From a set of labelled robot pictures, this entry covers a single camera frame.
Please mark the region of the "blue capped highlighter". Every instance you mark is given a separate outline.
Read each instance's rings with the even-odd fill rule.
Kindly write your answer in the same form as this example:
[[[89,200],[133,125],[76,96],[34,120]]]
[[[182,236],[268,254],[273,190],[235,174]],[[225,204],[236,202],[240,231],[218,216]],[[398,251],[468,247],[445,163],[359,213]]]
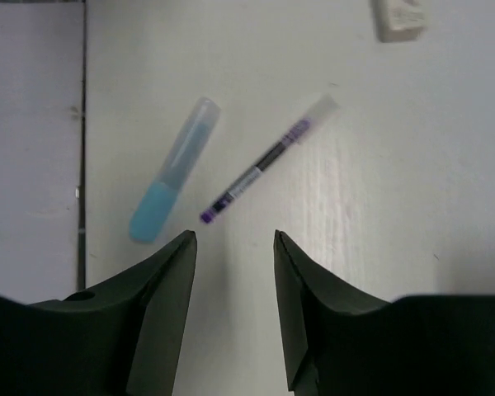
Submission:
[[[133,240],[152,243],[160,234],[219,115],[219,106],[209,98],[202,97],[196,102],[130,220],[129,234]]]

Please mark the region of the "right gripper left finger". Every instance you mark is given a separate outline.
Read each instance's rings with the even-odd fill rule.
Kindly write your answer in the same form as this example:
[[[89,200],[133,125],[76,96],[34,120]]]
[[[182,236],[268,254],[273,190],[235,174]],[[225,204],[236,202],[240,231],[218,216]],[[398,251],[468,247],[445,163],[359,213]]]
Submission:
[[[125,395],[148,309],[159,392],[173,391],[196,269],[184,231],[152,256],[63,300],[0,295],[0,395]]]

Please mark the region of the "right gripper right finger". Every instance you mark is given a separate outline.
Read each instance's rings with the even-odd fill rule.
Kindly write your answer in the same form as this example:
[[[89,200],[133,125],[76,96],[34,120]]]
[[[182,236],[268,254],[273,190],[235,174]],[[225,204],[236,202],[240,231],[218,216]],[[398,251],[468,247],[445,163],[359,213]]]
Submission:
[[[288,390],[295,395],[495,395],[495,295],[388,302],[274,236]]]

